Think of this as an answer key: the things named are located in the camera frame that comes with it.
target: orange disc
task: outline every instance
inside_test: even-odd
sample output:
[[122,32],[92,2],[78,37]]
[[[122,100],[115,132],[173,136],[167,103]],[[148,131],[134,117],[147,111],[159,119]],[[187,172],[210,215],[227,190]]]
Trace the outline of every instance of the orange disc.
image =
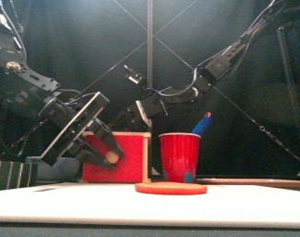
[[191,195],[207,192],[207,186],[197,183],[183,183],[171,181],[140,182],[135,184],[135,191],[139,193]]

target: wire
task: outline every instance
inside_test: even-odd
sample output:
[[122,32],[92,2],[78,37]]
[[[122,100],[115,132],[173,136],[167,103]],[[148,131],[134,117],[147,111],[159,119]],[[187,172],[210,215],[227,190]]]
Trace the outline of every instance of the wire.
[[190,84],[190,85],[187,86],[187,88],[185,88],[181,92],[174,93],[174,94],[163,94],[162,92],[159,92],[159,91],[156,91],[156,90],[154,90],[154,91],[156,92],[158,95],[160,95],[160,96],[163,96],[163,97],[179,96],[179,95],[182,95],[183,93],[186,93],[186,92],[191,89],[191,87],[193,87],[195,81],[197,81],[197,68],[194,69],[191,84]]
[[1,11],[1,13],[4,14],[4,16],[5,16],[5,19],[7,19],[7,21],[8,21],[8,25],[9,25],[9,27],[11,27],[11,30],[12,30],[12,32],[13,32],[13,35],[15,35],[15,37],[16,37],[16,39],[17,39],[17,41],[19,41],[19,44],[20,44],[20,46],[22,46],[22,51],[23,51],[23,55],[24,55],[24,61],[27,61],[27,60],[26,60],[26,46],[24,46],[23,40],[22,40],[22,38],[20,38],[19,32],[16,31],[15,25],[13,25],[13,23],[12,23],[12,21],[11,21],[8,15],[7,15],[7,12],[5,12],[5,10],[3,9],[1,6],[0,6],[0,11]]

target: red cup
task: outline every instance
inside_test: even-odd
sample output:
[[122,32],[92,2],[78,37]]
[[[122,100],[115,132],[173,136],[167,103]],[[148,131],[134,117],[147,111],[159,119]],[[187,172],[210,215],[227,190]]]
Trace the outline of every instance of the red cup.
[[171,132],[159,136],[163,179],[194,182],[201,136]]

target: pen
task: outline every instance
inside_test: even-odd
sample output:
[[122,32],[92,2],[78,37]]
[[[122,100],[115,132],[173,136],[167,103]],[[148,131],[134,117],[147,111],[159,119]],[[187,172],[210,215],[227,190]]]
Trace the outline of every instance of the pen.
[[203,118],[201,119],[201,121],[194,126],[191,133],[201,136],[206,132],[211,122],[213,122],[211,113],[207,112],[206,115],[203,116]]

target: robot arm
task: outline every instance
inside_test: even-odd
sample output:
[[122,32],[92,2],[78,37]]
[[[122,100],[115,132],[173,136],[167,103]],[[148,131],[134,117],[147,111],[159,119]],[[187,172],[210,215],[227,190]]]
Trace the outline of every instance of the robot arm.
[[295,19],[300,19],[300,0],[274,0],[238,41],[197,66],[191,83],[183,90],[169,87],[156,91],[146,88],[146,78],[134,69],[124,66],[126,77],[142,87],[144,97],[118,115],[110,127],[116,127],[124,120],[128,129],[135,131],[148,129],[151,127],[150,118],[160,112],[167,114],[166,111],[177,104],[195,101],[218,81],[230,78],[243,60],[250,43],[266,32],[275,30]]
[[95,93],[79,111],[59,100],[59,83],[36,73],[26,63],[26,50],[19,34],[0,6],[0,98],[27,105],[38,111],[39,118],[48,119],[59,128],[59,134],[42,152],[42,159],[54,165],[67,151],[79,161],[114,168],[102,155],[80,138],[83,131],[91,131],[123,157],[110,128],[96,118],[108,100]]

